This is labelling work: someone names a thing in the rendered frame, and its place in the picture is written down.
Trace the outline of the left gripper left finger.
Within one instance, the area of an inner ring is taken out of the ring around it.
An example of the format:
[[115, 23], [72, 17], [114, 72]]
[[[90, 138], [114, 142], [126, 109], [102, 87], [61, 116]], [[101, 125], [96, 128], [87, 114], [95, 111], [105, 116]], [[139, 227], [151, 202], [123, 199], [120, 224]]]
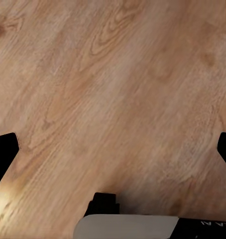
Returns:
[[0, 136], [0, 181], [18, 152], [19, 146], [14, 132]]

